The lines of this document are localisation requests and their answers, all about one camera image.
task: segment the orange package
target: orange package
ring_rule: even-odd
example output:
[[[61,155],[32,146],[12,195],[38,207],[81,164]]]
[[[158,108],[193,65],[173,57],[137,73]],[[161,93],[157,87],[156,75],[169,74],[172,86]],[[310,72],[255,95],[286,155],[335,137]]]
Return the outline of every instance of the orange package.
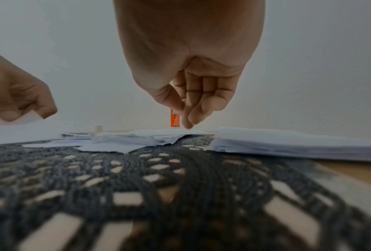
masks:
[[[180,127],[180,114],[170,109],[170,127]]]

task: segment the fist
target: fist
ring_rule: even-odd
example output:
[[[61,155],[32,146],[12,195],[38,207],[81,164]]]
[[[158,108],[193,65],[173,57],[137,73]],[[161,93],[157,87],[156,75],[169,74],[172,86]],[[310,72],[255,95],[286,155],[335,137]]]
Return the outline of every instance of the fist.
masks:
[[[260,40],[264,0],[114,0],[135,82],[185,128],[223,110]]]
[[[43,118],[57,112],[48,86],[0,56],[0,118],[13,121],[30,110]]]

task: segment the paper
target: paper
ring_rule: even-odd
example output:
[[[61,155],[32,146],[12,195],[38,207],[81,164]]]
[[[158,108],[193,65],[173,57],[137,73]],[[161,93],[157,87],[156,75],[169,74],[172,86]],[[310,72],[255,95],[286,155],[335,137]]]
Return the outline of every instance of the paper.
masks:
[[[371,139],[222,127],[208,150],[297,158],[371,161]]]
[[[35,111],[13,122],[0,119],[0,144],[59,139],[57,127],[48,124]]]
[[[118,152],[127,154],[147,146],[162,146],[174,144],[186,135],[205,134],[204,131],[161,129],[136,130],[130,132],[103,132],[85,134],[65,134],[62,140],[55,140],[44,144],[26,144],[24,147],[76,147],[87,152]]]

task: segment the crocheted rug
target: crocheted rug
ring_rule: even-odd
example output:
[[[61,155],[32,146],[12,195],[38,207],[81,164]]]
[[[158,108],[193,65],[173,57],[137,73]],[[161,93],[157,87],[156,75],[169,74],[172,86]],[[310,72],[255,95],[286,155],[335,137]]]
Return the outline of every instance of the crocheted rug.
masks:
[[[211,140],[128,155],[0,145],[0,250],[371,250],[371,216],[302,160]]]

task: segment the white wall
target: white wall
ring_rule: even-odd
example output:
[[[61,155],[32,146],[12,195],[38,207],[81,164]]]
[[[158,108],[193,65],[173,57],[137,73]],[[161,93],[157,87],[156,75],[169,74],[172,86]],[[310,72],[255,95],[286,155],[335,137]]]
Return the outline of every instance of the white wall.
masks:
[[[371,0],[268,0],[264,34],[223,112],[199,125],[371,137]],[[0,54],[44,80],[77,129],[163,128],[133,84],[111,0],[0,0]]]

